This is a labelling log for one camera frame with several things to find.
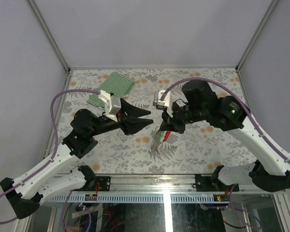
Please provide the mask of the silver keys bunch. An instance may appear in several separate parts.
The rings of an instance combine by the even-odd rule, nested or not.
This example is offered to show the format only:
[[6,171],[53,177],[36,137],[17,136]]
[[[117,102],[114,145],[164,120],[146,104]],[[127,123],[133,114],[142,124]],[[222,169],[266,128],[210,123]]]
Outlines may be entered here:
[[152,140],[152,144],[151,144],[151,152],[157,152],[159,149],[159,146],[163,143],[163,141],[160,141],[160,135],[161,135],[160,130],[158,130],[155,134],[154,134],[154,138]]

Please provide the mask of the red handled carabiner keyring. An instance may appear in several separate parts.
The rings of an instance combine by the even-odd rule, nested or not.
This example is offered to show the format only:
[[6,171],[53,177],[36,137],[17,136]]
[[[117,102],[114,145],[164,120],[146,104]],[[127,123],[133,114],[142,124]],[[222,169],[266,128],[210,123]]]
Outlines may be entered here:
[[171,131],[169,131],[169,130],[166,131],[166,133],[165,133],[165,135],[164,135],[164,139],[163,139],[164,142],[166,142],[166,141],[168,140],[170,134],[171,134]]

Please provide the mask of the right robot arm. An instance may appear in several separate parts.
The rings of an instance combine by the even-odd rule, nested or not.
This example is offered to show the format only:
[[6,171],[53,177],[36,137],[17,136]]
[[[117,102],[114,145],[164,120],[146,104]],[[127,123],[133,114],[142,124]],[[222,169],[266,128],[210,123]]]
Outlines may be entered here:
[[215,190],[227,186],[255,185],[267,191],[290,189],[290,153],[279,146],[256,122],[250,109],[229,89],[218,97],[206,78],[180,80],[166,90],[156,91],[153,105],[163,111],[160,131],[183,134],[187,124],[206,121],[240,141],[255,157],[248,165],[219,165],[210,177]]

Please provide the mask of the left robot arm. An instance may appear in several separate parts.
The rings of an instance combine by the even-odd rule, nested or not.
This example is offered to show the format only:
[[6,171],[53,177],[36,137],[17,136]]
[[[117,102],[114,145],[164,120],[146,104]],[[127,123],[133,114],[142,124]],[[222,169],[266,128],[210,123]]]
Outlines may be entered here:
[[6,198],[17,219],[24,219],[48,199],[71,190],[92,190],[96,185],[96,175],[87,165],[81,165],[67,176],[55,178],[65,166],[78,162],[96,145],[94,136],[121,129],[125,135],[136,134],[153,123],[145,116],[151,112],[115,98],[115,103],[107,107],[110,115],[97,116],[88,109],[78,110],[71,122],[72,131],[54,150],[22,176],[5,178],[0,182]]

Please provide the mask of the green key tag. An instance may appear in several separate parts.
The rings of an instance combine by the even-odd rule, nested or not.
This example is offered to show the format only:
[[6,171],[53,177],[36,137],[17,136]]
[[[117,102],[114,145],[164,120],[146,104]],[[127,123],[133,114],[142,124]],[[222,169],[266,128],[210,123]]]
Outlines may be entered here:
[[166,131],[162,131],[160,135],[160,141],[163,141],[166,135]]

